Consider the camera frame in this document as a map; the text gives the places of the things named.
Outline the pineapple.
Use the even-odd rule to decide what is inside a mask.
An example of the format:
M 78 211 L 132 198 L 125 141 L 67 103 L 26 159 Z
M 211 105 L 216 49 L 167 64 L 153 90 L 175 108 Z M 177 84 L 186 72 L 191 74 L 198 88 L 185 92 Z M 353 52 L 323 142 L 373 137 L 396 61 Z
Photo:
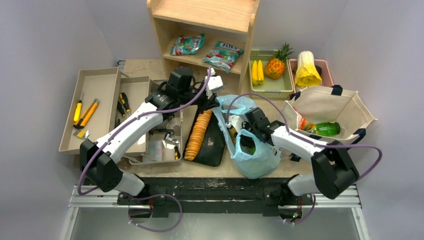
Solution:
M 264 74 L 272 79 L 277 80 L 285 72 L 286 62 L 294 53 L 293 49 L 288 43 L 284 43 L 282 48 L 279 48 L 273 57 L 267 62 L 264 68 Z

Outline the green round cabbage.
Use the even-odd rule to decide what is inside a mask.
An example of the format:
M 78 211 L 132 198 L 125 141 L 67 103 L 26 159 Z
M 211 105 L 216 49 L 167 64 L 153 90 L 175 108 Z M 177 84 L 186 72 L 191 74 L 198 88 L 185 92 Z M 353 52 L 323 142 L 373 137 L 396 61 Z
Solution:
M 246 147 L 246 146 L 242 146 L 241 150 L 248 154 L 248 155 L 254 155 L 256 153 L 256 147 Z

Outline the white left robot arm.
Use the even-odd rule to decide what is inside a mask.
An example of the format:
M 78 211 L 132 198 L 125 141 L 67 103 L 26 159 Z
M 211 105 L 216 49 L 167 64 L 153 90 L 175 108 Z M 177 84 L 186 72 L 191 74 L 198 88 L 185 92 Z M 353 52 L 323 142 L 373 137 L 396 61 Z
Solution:
M 222 78 L 209 67 L 204 80 L 197 82 L 193 69 L 179 66 L 167 81 L 163 81 L 123 123 L 95 141 L 86 139 L 80 145 L 81 176 L 77 184 L 79 195 L 88 178 L 96 189 L 103 192 L 117 190 L 129 194 L 138 205 L 146 203 L 149 191 L 135 174 L 123 172 L 117 166 L 127 150 L 151 129 L 163 123 L 174 113 L 195 105 L 200 110 L 218 106 L 217 92 L 224 88 Z

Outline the light blue plastic grocery bag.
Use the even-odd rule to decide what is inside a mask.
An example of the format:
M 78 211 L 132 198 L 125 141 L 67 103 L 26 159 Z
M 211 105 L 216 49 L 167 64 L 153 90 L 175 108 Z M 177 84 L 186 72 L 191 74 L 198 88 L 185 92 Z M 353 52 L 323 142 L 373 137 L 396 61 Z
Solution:
M 227 128 L 227 110 L 232 104 L 229 115 L 238 115 L 245 121 L 245 114 L 257 107 L 255 102 L 245 96 L 236 98 L 234 94 L 217 96 L 219 107 L 214 107 L 212 112 L 218 120 L 218 125 L 223 133 L 230 157 L 237 170 L 248 179 L 258 179 L 272 173 L 280 164 L 281 150 L 265 142 L 261 142 L 253 133 L 241 129 L 234 136 Z M 242 151 L 242 146 L 256 147 L 254 155 Z

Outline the yellow white napa cabbage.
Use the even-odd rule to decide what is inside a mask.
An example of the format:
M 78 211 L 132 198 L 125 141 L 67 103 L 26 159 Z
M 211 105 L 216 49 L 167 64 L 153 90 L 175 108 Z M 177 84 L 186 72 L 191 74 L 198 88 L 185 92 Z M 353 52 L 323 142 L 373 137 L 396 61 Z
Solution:
M 322 78 L 315 67 L 314 54 L 311 51 L 302 51 L 298 54 L 294 83 L 300 87 L 313 87 L 322 83 Z

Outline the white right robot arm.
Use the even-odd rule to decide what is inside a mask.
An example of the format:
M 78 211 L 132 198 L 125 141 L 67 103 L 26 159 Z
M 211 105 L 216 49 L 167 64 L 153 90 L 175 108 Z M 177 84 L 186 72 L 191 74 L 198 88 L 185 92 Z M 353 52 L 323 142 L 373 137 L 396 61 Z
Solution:
M 294 175 L 283 184 L 280 196 L 284 202 L 292 204 L 305 194 L 322 194 L 333 200 L 360 178 L 341 142 L 313 139 L 290 130 L 278 120 L 270 122 L 259 107 L 245 116 L 247 121 L 242 128 L 252 133 L 254 140 L 288 150 L 312 166 L 311 174 Z

